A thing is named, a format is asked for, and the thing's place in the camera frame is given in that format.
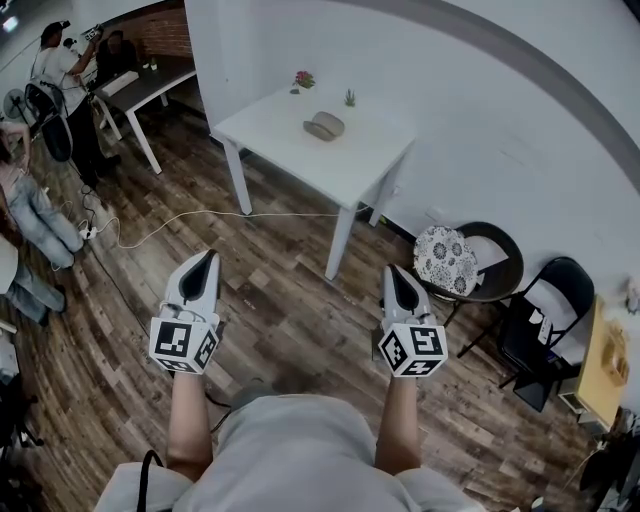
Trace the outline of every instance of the wooden table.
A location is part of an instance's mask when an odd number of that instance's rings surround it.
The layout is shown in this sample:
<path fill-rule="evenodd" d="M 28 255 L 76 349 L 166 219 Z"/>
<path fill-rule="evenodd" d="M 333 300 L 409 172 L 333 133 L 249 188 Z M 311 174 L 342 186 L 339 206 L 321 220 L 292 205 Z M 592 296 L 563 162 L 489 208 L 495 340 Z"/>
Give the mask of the wooden table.
<path fill-rule="evenodd" d="M 162 105 L 166 107 L 168 105 L 166 92 L 179 83 L 195 76 L 196 68 L 193 60 L 185 57 L 157 56 L 155 57 L 155 60 L 158 63 L 157 70 L 154 71 L 150 67 L 143 69 L 142 66 L 138 66 L 136 71 L 140 75 L 139 78 L 134 82 L 131 82 L 126 87 L 123 87 L 113 96 L 109 96 L 102 90 L 103 87 L 111 83 L 112 80 L 101 86 L 99 89 L 96 89 L 95 95 L 99 100 L 98 103 L 100 104 L 100 108 L 102 108 L 102 111 L 118 140 L 121 139 L 120 131 L 113 122 L 113 118 L 111 117 L 106 104 L 122 110 L 122 112 L 126 114 L 127 119 L 131 124 L 131 128 L 133 128 L 133 132 L 136 134 L 138 142 L 140 142 L 140 147 L 142 147 L 144 154 L 147 156 L 147 159 L 151 164 L 151 168 L 156 174 L 160 174 L 162 172 L 162 168 L 153 154 L 151 146 L 149 146 L 149 142 L 140 127 L 140 123 L 136 118 L 136 110 L 158 96 L 162 100 Z"/>
<path fill-rule="evenodd" d="M 213 130 L 224 144 L 229 170 L 245 214 L 252 211 L 239 150 L 247 148 L 318 190 L 340 206 L 325 276 L 333 279 L 340 265 L 360 200 L 382 182 L 369 220 L 375 226 L 391 196 L 404 155 L 415 135 L 383 120 L 364 106 L 344 104 L 344 91 L 302 91 L 290 87 L 263 98 L 225 119 Z M 302 123 L 319 112 L 345 123 L 332 142 L 304 131 Z"/>
<path fill-rule="evenodd" d="M 602 368 L 602 355 L 607 342 L 607 322 L 602 316 L 604 303 L 596 297 L 591 340 L 582 362 L 576 397 L 607 428 L 616 419 L 624 386 L 616 387 Z"/>

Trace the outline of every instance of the patterned cushion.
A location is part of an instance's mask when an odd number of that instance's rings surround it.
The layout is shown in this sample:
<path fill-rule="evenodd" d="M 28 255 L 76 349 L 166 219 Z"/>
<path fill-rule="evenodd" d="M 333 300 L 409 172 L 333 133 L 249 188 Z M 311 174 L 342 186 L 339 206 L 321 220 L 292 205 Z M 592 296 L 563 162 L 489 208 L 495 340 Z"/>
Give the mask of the patterned cushion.
<path fill-rule="evenodd" d="M 416 239 L 413 268 L 420 279 L 457 295 L 469 295 L 478 279 L 478 261 L 464 236 L 446 226 L 432 226 Z"/>

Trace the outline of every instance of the brick wall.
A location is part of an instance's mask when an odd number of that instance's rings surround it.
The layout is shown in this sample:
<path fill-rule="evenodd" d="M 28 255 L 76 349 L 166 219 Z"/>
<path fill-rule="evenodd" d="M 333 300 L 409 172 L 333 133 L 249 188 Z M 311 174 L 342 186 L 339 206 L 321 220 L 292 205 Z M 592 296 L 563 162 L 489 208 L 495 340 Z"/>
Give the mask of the brick wall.
<path fill-rule="evenodd" d="M 105 37 L 114 30 L 122 30 L 125 39 L 135 45 L 138 59 L 146 55 L 193 56 L 184 2 L 162 2 L 121 16 L 105 24 Z"/>

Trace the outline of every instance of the curved ceiling edge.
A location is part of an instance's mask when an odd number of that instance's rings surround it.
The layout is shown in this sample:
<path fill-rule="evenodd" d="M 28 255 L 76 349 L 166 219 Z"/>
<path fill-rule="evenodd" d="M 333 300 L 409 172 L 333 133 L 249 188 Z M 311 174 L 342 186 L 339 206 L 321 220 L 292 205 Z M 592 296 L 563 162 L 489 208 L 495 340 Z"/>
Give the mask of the curved ceiling edge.
<path fill-rule="evenodd" d="M 488 53 L 526 76 L 567 109 L 607 150 L 640 193 L 640 148 L 571 73 L 501 26 L 443 0 L 324 0 L 420 23 Z"/>

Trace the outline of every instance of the white table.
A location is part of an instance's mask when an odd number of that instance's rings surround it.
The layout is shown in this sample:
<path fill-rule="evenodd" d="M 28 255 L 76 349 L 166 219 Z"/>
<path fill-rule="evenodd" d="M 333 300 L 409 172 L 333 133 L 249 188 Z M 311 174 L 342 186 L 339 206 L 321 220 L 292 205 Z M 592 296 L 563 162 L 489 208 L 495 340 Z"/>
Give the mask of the white table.
<path fill-rule="evenodd" d="M 162 105 L 166 107 L 168 105 L 166 92 L 192 76 L 195 76 L 196 68 L 193 60 L 184 57 L 157 56 L 155 59 L 158 63 L 158 69 L 156 71 L 150 68 L 143 69 L 142 66 L 140 66 L 137 69 L 140 77 L 126 87 L 123 87 L 113 96 L 109 96 L 102 90 L 104 86 L 97 89 L 95 94 L 98 98 L 98 104 L 116 138 L 120 140 L 122 136 L 120 135 L 118 127 L 113 122 L 107 104 L 122 110 L 126 114 L 131 128 L 133 128 L 133 132 L 138 138 L 140 147 L 149 159 L 152 169 L 156 174 L 160 174 L 162 169 L 136 118 L 136 110 L 158 96 L 162 100 Z"/>
<path fill-rule="evenodd" d="M 344 134 L 323 142 L 305 132 L 303 121 L 324 110 L 344 121 Z M 393 193 L 400 164 L 415 139 L 413 132 L 383 121 L 360 106 L 344 105 L 344 93 L 289 88 L 253 103 L 213 130 L 224 144 L 240 207 L 251 213 L 239 151 L 247 148 L 322 192 L 340 206 L 325 276 L 340 265 L 360 200 L 382 180 L 369 223 L 375 226 Z"/>

